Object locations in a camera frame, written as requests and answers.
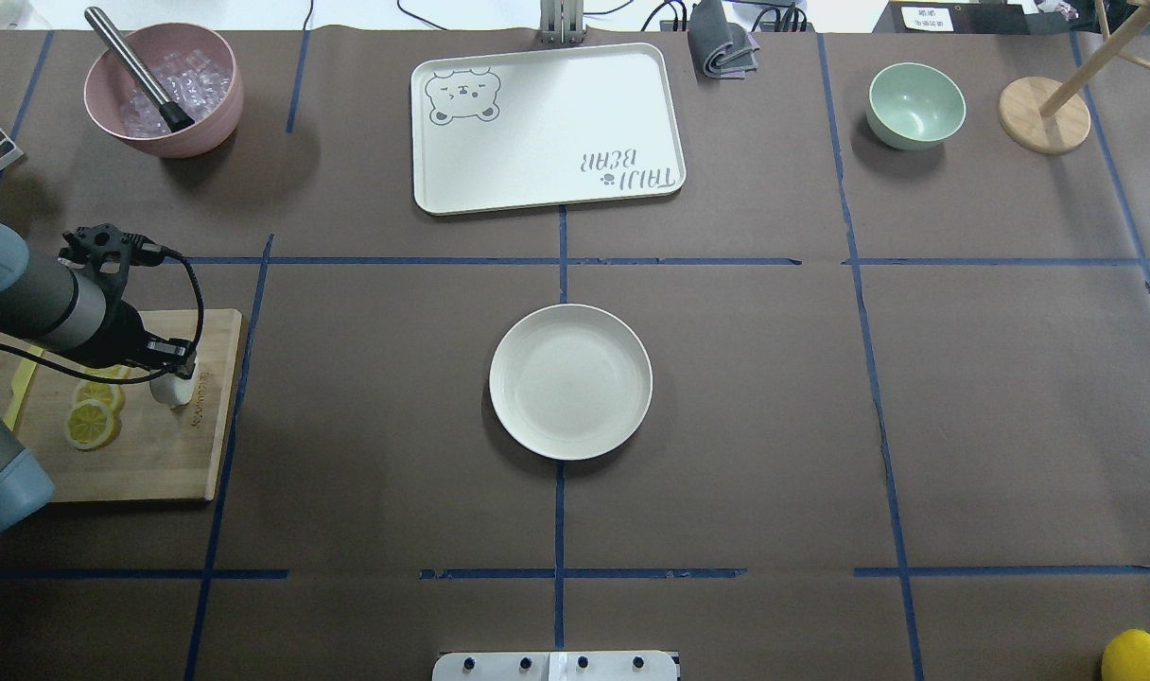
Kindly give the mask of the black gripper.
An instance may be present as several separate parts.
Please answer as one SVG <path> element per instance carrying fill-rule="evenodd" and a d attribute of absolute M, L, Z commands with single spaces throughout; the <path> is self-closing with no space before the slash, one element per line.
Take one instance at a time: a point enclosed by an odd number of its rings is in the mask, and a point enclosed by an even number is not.
<path fill-rule="evenodd" d="M 186 338 L 153 338 L 129 303 L 112 307 L 78 303 L 78 322 L 95 323 L 94 332 L 78 346 L 78 364 L 91 368 L 125 365 L 159 375 L 190 378 L 195 373 L 195 343 Z"/>

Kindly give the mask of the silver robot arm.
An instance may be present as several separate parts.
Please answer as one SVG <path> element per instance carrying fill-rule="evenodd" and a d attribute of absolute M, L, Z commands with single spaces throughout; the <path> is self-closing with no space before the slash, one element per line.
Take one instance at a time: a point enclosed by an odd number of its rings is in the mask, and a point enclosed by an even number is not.
<path fill-rule="evenodd" d="M 0 223 L 0 332 L 29 341 L 80 368 L 138 368 L 160 404 L 178 407 L 198 380 L 200 329 L 185 338 L 148 332 L 125 303 L 133 266 L 183 262 L 172 248 L 112 224 L 64 234 L 56 257 L 34 254 Z M 0 534 L 51 500 L 55 484 L 0 418 Z"/>

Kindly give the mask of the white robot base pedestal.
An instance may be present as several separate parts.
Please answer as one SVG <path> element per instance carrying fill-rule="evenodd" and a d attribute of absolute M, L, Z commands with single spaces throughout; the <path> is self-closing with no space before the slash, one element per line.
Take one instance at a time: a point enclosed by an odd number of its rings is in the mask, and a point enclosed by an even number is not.
<path fill-rule="evenodd" d="M 678 680 L 678 655 L 660 650 L 453 652 L 432 680 Z"/>

